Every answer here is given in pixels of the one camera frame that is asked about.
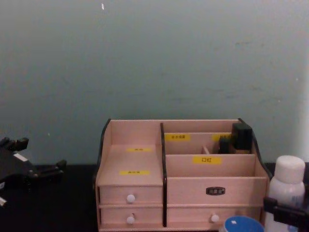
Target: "yellow label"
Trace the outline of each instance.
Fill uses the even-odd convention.
[[[204,163],[204,164],[221,164],[221,157],[212,157],[212,156],[194,156],[192,159],[193,163]]]
[[[212,135],[212,140],[214,142],[217,142],[217,141],[219,141],[219,139],[221,137],[226,138],[226,139],[230,139],[232,137],[232,134],[231,133],[213,134]]]
[[[128,152],[149,152],[149,151],[151,151],[151,149],[150,148],[138,148],[138,147],[136,147],[136,148],[128,148],[126,151],[128,151]]]
[[[149,175],[150,171],[141,170],[130,170],[130,171],[120,171],[120,175]]]
[[[165,134],[166,141],[190,141],[190,134]]]

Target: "black metal bracket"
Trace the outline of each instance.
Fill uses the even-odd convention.
[[[16,153],[27,148],[29,139],[22,138],[0,140],[0,190],[26,189],[41,187],[51,182],[59,182],[66,169],[67,162],[61,160],[55,165],[37,168],[27,158]],[[0,206],[6,201],[0,198]]]
[[[264,198],[264,210],[274,215],[274,220],[300,229],[309,229],[309,212],[280,204],[269,197]]]

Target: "black object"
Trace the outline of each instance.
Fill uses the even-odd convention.
[[[246,124],[246,122],[245,122],[244,120],[242,120],[241,118],[238,118],[238,120],[239,120],[241,123]],[[254,144],[255,152],[256,152],[256,154],[257,154],[257,157],[258,157],[258,159],[259,159],[259,162],[260,162],[260,164],[262,165],[263,169],[266,171],[266,173],[267,173],[269,179],[271,180],[272,177],[273,177],[273,173],[274,173],[274,170],[275,170],[275,166],[269,166],[269,167],[267,167],[267,166],[265,165],[265,163],[263,162],[262,157],[261,157],[261,152],[260,152],[259,146],[258,146],[258,144],[257,144],[257,140],[256,140],[256,136],[255,136],[255,134],[254,134],[254,131],[252,131],[252,139],[253,139],[253,144]]]
[[[166,171],[165,136],[164,126],[160,123],[162,144],[162,168],[163,168],[163,227],[167,227],[168,216],[168,175]]]
[[[246,123],[233,123],[232,145],[236,150],[251,150],[252,128]]]
[[[219,139],[218,154],[229,154],[230,153],[230,142],[231,142],[230,139],[221,137]]]
[[[104,143],[104,134],[105,131],[107,129],[107,126],[109,125],[111,119],[109,118],[107,120],[107,122],[105,123],[102,133],[101,133],[101,137],[100,137],[100,146],[99,146],[99,150],[98,150],[98,160],[97,160],[97,165],[96,165],[96,170],[92,176],[92,189],[94,190],[96,187],[96,178],[97,178],[97,174],[98,174],[98,169],[100,168],[101,165],[101,160],[102,160],[102,151],[103,151],[103,143]]]
[[[50,182],[57,182],[66,169],[67,162],[62,160],[56,165],[37,169],[29,160],[16,151],[27,148],[29,139],[0,141],[0,185],[1,189],[23,188],[30,191],[32,188]]]
[[[264,210],[274,215],[274,220],[300,229],[309,229],[309,212],[303,209],[280,204],[277,200],[265,197]]]

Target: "black edge trim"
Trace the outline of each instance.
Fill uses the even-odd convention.
[[[107,128],[107,126],[109,125],[110,121],[111,121],[111,119],[109,118],[109,119],[107,120],[107,122],[105,123],[105,125],[104,125],[104,127],[103,127],[103,130],[102,130],[102,133],[101,133],[100,147],[99,147],[99,150],[98,150],[97,165],[96,165],[96,168],[95,168],[95,172],[94,172],[94,174],[93,174],[93,177],[92,177],[93,190],[95,190],[95,187],[96,187],[96,178],[97,178],[97,174],[98,174],[98,169],[100,168],[100,165],[101,165],[104,134],[105,134],[106,128]]]
[[[242,120],[241,118],[239,118],[238,120],[239,120],[240,122],[245,123],[245,124],[248,125],[248,123],[246,123],[246,122],[245,122],[244,120]],[[255,149],[256,149],[256,153],[257,153],[257,157],[258,157],[258,159],[259,159],[259,161],[260,161],[260,164],[262,165],[262,168],[266,171],[266,173],[267,173],[269,179],[271,180],[272,177],[273,177],[273,175],[271,174],[270,170],[266,167],[266,165],[265,165],[265,164],[263,163],[263,161],[262,161],[260,149],[259,149],[259,146],[258,146],[258,144],[257,144],[256,136],[255,136],[255,134],[254,134],[253,129],[252,129],[252,138],[253,138],[253,143],[254,143],[254,146],[255,146]]]
[[[166,156],[165,156],[165,137],[163,123],[161,127],[161,144],[162,144],[162,168],[163,168],[163,226],[167,226],[167,211],[168,211],[168,175],[166,171]]]

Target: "white label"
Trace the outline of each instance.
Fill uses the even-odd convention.
[[[18,153],[14,154],[14,156],[15,156],[16,158],[20,159],[20,160],[23,161],[23,162],[27,161],[27,159],[26,159],[25,157],[23,157],[22,155],[20,155],[20,154],[18,154]]]

